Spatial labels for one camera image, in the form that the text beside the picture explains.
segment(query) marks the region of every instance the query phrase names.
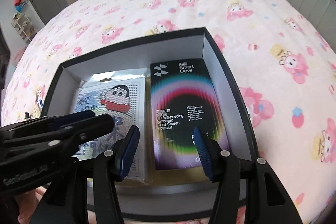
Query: bed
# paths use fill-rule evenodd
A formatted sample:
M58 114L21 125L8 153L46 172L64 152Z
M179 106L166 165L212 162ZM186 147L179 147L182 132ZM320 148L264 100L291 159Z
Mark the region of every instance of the bed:
M131 38L201 26L240 87L261 155L303 222L310 222L336 187L336 55L286 0L79 0L27 47L6 90L2 125L32 112L36 92L45 96L65 60ZM244 210L239 213L242 222Z

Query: wall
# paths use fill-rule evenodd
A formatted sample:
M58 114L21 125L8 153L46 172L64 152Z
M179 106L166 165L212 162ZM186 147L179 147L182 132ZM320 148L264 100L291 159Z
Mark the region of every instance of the wall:
M2 29L3 36L7 42L7 45L10 50L10 61L6 73L6 82L5 82L5 89L11 80L15 66L13 64L13 60L15 55L26 46L26 43L22 40L20 35L16 32L14 27L11 25L11 19L13 17L13 14L16 12L13 0L0 0L0 26ZM31 6L29 0L27 0L26 6L23 8L23 12L26 13L27 17L31 20L33 25L35 26L35 29L37 31L40 31L44 24L41 21L40 17L37 15L34 8ZM2 91L1 94L1 100L4 98L4 91Z

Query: silver screw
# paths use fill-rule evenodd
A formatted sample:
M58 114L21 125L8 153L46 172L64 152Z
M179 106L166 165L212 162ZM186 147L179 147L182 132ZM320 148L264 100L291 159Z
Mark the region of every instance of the silver screw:
M221 154L223 157L228 157L228 156L230 155L230 152L227 151L227 150L222 150L222 151L220 152L220 154Z
M257 158L257 162L259 164L265 164L266 163L266 160L264 158Z
M53 145L57 145L61 142L61 140L53 140L51 142L48 142L48 146L53 146Z
M81 135L79 135L79 138L83 141L83 140L85 140L86 135L84 133L82 133Z
M104 156L105 157L110 157L110 156L112 156L113 155L113 151L112 150L106 150L105 152L104 152Z

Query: smart devil logo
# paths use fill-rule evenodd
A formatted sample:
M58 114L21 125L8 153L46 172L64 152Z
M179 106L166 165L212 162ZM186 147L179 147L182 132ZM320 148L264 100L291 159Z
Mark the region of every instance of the smart devil logo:
M154 69L158 70L159 72L154 73L154 75L162 77L162 75L166 75L168 72L162 69L165 69L167 66L160 64L159 66L155 66Z

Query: cartoon boy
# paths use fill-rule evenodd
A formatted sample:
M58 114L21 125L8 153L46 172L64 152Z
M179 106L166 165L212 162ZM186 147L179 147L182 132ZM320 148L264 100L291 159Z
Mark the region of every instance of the cartoon boy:
M106 105L106 109L126 113L131 106L128 87L125 85L116 85L105 93L105 99L100 103Z

